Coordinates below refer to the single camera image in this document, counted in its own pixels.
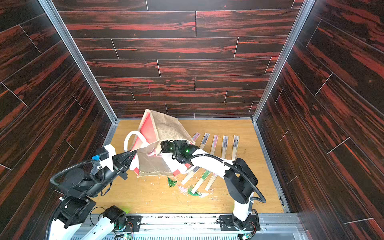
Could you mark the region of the bamboo fan green tassel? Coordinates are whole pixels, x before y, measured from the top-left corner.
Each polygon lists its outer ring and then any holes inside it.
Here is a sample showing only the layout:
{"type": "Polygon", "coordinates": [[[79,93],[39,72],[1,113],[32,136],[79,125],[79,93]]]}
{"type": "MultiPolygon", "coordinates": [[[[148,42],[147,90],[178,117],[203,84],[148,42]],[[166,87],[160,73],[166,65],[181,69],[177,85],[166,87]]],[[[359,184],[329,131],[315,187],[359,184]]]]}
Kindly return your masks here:
{"type": "MultiPolygon", "coordinates": [[[[184,185],[186,184],[193,176],[194,174],[200,169],[200,167],[195,167],[192,171],[190,171],[186,177],[181,181],[181,184],[184,185]]],[[[176,185],[178,185],[178,182],[177,181],[174,181],[172,179],[170,179],[169,177],[167,178],[168,179],[168,185],[170,188],[173,188],[175,187],[176,185]]]]}

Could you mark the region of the green folding fan green tassel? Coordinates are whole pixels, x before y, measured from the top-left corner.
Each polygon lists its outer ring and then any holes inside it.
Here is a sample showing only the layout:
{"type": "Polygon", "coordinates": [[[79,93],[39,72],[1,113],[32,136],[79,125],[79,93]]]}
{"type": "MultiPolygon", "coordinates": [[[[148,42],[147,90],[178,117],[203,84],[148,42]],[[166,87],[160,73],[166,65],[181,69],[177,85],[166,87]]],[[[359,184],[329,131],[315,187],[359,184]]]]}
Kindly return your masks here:
{"type": "Polygon", "coordinates": [[[201,193],[198,192],[198,189],[201,187],[203,182],[206,180],[206,178],[210,175],[210,171],[206,170],[202,177],[198,180],[198,182],[194,185],[188,188],[187,194],[191,196],[200,196],[201,193]]]}

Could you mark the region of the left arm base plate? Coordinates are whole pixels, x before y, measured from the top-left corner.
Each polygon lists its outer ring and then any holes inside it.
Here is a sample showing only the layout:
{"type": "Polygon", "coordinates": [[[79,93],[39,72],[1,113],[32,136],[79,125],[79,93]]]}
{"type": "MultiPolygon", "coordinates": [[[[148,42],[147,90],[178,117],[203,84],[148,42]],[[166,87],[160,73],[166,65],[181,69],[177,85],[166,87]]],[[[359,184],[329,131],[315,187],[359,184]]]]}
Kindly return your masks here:
{"type": "Polygon", "coordinates": [[[125,215],[125,216],[103,216],[108,224],[113,224],[112,232],[138,232],[142,223],[142,216],[140,215],[125,215]]]}

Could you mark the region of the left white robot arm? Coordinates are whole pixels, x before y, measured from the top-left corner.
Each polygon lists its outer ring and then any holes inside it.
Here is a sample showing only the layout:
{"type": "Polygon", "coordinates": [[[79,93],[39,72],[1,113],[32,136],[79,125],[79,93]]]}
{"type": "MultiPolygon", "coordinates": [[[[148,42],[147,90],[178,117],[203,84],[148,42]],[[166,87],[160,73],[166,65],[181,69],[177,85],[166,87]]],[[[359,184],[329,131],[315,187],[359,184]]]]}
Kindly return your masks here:
{"type": "Polygon", "coordinates": [[[96,207],[93,199],[106,195],[117,177],[127,179],[127,171],[137,159],[137,151],[116,154],[112,145],[106,145],[90,160],[54,174],[50,182],[64,197],[50,216],[45,239],[71,239],[96,207]]]}

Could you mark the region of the folding fan purple print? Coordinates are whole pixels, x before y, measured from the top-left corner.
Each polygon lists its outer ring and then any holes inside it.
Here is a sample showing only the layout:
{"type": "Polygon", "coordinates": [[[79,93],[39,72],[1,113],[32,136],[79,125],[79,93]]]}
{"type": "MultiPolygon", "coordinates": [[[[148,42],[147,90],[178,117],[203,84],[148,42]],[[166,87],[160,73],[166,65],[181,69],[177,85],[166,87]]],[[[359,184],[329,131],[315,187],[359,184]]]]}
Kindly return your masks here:
{"type": "Polygon", "coordinates": [[[222,159],[226,158],[226,153],[227,153],[227,149],[228,149],[228,143],[229,143],[229,137],[228,136],[223,136],[222,152],[221,152],[221,158],[222,159]]]}

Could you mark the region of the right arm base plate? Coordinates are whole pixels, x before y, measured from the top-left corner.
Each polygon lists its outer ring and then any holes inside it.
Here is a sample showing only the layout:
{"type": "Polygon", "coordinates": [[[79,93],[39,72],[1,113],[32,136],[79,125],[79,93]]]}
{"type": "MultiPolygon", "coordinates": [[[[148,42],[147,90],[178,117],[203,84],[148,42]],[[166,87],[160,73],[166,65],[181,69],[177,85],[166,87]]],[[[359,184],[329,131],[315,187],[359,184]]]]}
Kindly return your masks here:
{"type": "Polygon", "coordinates": [[[220,215],[217,219],[221,231],[260,231],[259,217],[250,214],[245,221],[237,219],[233,214],[220,215]]]}

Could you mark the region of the folding fan pink tassel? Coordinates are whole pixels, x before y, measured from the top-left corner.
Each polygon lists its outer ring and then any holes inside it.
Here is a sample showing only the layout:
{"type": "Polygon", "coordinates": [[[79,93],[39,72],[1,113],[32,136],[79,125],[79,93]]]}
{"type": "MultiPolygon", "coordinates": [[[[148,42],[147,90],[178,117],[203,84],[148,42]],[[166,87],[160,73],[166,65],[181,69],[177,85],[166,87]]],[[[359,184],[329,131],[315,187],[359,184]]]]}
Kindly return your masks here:
{"type": "Polygon", "coordinates": [[[219,136],[218,135],[214,135],[212,146],[211,146],[211,151],[210,151],[211,155],[215,154],[217,143],[218,143],[218,139],[219,139],[219,136]]]}

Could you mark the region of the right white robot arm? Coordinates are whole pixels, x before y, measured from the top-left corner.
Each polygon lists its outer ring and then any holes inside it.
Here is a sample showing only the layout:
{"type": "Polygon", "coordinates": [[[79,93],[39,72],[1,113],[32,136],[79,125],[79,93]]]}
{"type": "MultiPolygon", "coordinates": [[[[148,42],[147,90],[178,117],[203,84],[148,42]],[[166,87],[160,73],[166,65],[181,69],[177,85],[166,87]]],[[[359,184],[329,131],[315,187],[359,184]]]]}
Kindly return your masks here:
{"type": "Polygon", "coordinates": [[[266,202],[257,187],[258,179],[243,159],[219,158],[185,140],[163,141],[161,149],[164,160],[200,167],[224,179],[229,195],[235,201],[232,220],[239,230],[245,228],[253,202],[266,202]]]}

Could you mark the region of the folding fan dark blue print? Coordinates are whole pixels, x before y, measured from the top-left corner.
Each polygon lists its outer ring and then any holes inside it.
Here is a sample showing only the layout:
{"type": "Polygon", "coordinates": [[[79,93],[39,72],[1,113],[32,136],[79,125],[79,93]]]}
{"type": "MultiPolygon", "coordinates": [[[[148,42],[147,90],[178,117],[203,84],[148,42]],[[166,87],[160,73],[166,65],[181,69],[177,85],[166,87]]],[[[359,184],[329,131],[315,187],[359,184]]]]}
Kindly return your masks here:
{"type": "Polygon", "coordinates": [[[232,160],[236,160],[240,137],[234,135],[233,148],[232,148],[232,160]]]}

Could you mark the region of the folding fan grey print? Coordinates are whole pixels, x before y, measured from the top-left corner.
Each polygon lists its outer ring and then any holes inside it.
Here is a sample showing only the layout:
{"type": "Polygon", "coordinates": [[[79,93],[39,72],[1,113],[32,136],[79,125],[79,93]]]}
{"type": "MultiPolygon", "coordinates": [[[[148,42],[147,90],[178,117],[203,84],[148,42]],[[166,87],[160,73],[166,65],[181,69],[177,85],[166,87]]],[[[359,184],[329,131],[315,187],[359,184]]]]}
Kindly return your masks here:
{"type": "Polygon", "coordinates": [[[209,139],[209,137],[210,137],[210,134],[209,133],[205,133],[204,134],[204,136],[203,136],[203,138],[202,138],[202,142],[201,142],[201,144],[200,144],[200,149],[204,149],[204,147],[206,146],[206,144],[207,144],[207,141],[208,141],[208,139],[209,139]]]}

